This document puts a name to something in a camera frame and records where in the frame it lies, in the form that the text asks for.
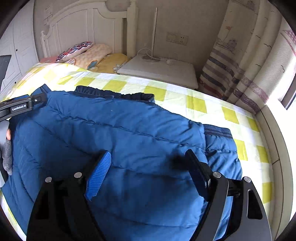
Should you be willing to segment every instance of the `striped curtain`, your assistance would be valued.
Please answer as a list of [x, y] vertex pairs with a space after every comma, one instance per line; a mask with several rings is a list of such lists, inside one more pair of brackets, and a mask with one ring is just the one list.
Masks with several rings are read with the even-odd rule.
[[296, 37], [268, 0], [230, 0], [199, 90], [252, 113], [281, 100], [296, 72]]

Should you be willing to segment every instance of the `pink pillow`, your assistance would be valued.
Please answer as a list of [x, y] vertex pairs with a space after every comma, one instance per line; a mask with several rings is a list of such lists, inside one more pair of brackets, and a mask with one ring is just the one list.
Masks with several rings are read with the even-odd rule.
[[89, 41], [76, 44], [72, 48], [67, 49], [66, 51], [62, 52], [59, 56], [57, 56], [56, 62], [57, 63], [66, 62], [80, 55], [81, 53], [87, 51], [92, 46], [93, 46], [93, 43]]
[[43, 58], [39, 62], [40, 63], [55, 63], [57, 60], [57, 56], [49, 57], [49, 58]]

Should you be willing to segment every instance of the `wooden bed frame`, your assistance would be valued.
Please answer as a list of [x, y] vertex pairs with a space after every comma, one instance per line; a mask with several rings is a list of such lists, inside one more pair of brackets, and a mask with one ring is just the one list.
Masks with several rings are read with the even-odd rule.
[[126, 54], [136, 55], [136, 29], [138, 8], [136, 0], [130, 0], [127, 11], [110, 12], [107, 0], [80, 0], [56, 13], [49, 22], [49, 31], [41, 31], [44, 57], [59, 55], [75, 44], [91, 41], [107, 44], [113, 53], [123, 50], [123, 20], [127, 19]]

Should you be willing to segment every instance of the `wall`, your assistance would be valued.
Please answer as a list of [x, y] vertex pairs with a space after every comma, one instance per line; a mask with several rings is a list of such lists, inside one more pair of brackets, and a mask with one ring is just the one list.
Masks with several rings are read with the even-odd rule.
[[[35, 0], [34, 37], [39, 59], [43, 58], [40, 32], [48, 32], [43, 25], [44, 8], [53, 3], [53, 14], [76, 0]], [[137, 51], [151, 48], [153, 18], [158, 7], [154, 54], [160, 57], [193, 63], [197, 73], [201, 72], [210, 55], [222, 24], [228, 0], [138, 0], [139, 19]], [[110, 11], [125, 11], [129, 0], [108, 0]], [[166, 33], [174, 32], [189, 37], [186, 46], [166, 41]]]

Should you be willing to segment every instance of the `electrical outlet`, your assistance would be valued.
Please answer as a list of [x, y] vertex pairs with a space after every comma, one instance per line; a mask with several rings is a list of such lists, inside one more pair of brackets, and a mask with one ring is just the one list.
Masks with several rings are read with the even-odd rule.
[[188, 42], [188, 36], [176, 34], [176, 33], [167, 33], [166, 41], [187, 45]]

